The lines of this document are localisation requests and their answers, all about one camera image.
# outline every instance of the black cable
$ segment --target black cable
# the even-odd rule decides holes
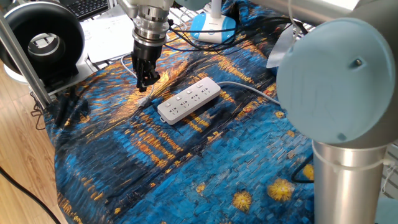
[[[60,220],[58,220],[54,213],[52,213],[51,210],[40,199],[38,199],[34,194],[24,188],[21,184],[18,184],[18,182],[16,182],[1,166],[0,174],[3,175],[4,178],[6,178],[6,180],[8,180],[8,182],[10,182],[14,187],[16,187],[18,190],[28,195],[31,199],[38,203],[56,224],[61,224]]]
[[[292,174],[292,182],[294,183],[298,183],[298,184],[313,184],[313,180],[298,180],[296,179],[297,174],[304,169],[304,167],[309,164],[311,162],[311,160],[313,159],[313,153],[311,153],[310,156],[308,156],[308,158],[306,158],[304,160],[304,162],[302,164],[299,165],[299,167],[297,169],[294,170],[293,174]]]
[[[173,49],[173,50],[181,51],[181,52],[205,51],[205,52],[216,52],[216,53],[220,54],[219,53],[220,51],[226,50],[226,49],[230,49],[231,47],[234,47],[234,46],[240,44],[241,42],[244,42],[245,40],[248,40],[248,39],[254,37],[255,35],[257,35],[259,33],[260,30],[258,30],[258,29],[263,28],[266,25],[277,26],[277,25],[286,24],[286,23],[291,23],[289,18],[285,18],[285,17],[265,18],[265,19],[261,20],[259,22],[259,25],[257,25],[257,26],[246,26],[246,27],[241,27],[241,28],[238,28],[238,27],[234,28],[233,30],[235,30],[235,33],[234,33],[233,36],[231,36],[230,38],[225,40],[223,43],[218,44],[218,45],[214,45],[214,46],[211,46],[211,47],[202,47],[202,46],[199,46],[197,44],[194,44],[191,41],[191,39],[185,33],[187,33],[187,32],[191,32],[192,33],[192,32],[197,32],[197,31],[201,31],[201,32],[213,32],[213,31],[215,31],[215,32],[224,32],[224,31],[227,31],[227,30],[175,30],[173,28],[170,28],[170,30],[172,32],[174,32],[177,36],[179,36],[181,39],[186,41],[188,44],[190,44],[195,49],[176,49],[176,48],[171,47],[171,46],[169,46],[167,44],[165,44],[165,47],[168,47],[168,48]],[[302,23],[297,22],[297,25],[300,27],[300,29],[302,30],[304,35],[306,35],[308,33],[308,31],[304,28]],[[242,38],[241,40],[229,42],[231,39],[235,39],[236,36],[239,33],[243,32],[245,30],[257,30],[257,32],[254,33],[253,35],[247,35],[245,38]]]
[[[33,97],[33,99],[35,100],[35,105],[33,106],[33,111],[30,112],[30,115],[32,117],[38,116],[37,122],[36,122],[36,130],[38,130],[38,131],[44,130],[45,127],[44,128],[38,128],[39,122],[40,122],[40,118],[43,116],[43,112],[42,112],[42,109],[40,107],[40,103],[36,100],[35,96],[33,95],[33,92],[31,92],[29,95],[31,97]]]

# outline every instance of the metal pole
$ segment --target metal pole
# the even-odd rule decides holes
[[[251,0],[256,4],[268,7],[285,15],[289,15],[287,10],[288,0]],[[313,26],[324,22],[346,16],[351,12],[349,9],[339,7],[320,0],[293,0],[293,17]]]
[[[51,103],[49,94],[44,88],[43,83],[40,81],[33,69],[32,64],[27,58],[25,52],[23,51],[21,45],[16,39],[14,33],[12,32],[9,24],[4,18],[4,14],[0,11],[0,40],[3,46],[7,49],[11,58],[17,65],[19,71],[26,78],[29,86],[32,88],[37,100],[40,102],[43,108]]]
[[[347,149],[313,142],[316,224],[374,224],[386,146]]]

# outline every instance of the power strip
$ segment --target power strip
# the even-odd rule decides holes
[[[157,106],[160,119],[173,125],[220,95],[221,88],[206,77]]]

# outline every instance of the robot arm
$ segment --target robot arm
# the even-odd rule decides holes
[[[180,3],[195,10],[208,2],[209,0],[185,0]],[[160,78],[159,73],[155,71],[156,61],[166,43],[166,33],[169,30],[167,16],[174,1],[118,0],[118,3],[134,22],[132,66],[137,75],[137,88],[143,92]]]

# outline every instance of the power strip switch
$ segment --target power strip switch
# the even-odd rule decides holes
[[[206,77],[157,106],[160,119],[173,125],[220,95],[221,88]]]

